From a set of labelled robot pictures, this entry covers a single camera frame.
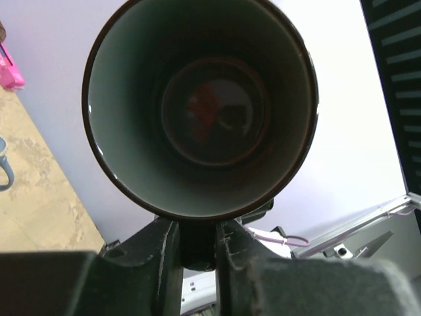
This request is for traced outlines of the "dark grey mug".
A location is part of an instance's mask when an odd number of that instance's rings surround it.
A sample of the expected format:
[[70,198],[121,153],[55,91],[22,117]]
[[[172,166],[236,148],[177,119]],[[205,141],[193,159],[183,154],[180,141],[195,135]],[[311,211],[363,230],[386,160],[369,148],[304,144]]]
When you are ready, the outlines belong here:
[[221,221],[296,175],[318,84],[271,1],[127,1],[93,44],[81,104],[90,148],[125,196],[171,219]]

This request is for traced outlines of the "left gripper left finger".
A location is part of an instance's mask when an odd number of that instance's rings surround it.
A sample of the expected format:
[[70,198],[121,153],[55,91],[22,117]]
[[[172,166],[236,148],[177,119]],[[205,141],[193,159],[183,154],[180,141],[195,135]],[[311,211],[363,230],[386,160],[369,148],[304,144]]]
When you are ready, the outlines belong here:
[[178,224],[157,219],[101,256],[1,254],[2,315],[179,315]]

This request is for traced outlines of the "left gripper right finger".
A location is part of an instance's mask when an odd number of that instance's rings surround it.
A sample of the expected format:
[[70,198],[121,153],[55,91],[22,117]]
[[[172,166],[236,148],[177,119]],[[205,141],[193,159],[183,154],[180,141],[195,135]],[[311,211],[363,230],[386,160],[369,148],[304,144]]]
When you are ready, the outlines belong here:
[[409,280],[388,261],[285,259],[236,221],[216,226],[221,315],[419,315]]

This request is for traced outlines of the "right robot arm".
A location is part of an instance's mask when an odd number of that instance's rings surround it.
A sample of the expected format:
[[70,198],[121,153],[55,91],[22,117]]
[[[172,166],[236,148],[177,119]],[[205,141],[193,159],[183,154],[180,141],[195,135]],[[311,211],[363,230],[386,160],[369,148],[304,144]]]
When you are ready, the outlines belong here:
[[[281,257],[291,259],[288,237],[277,228],[271,232],[246,227],[261,244]],[[214,271],[184,277],[180,315],[220,315],[216,306],[216,275]]]

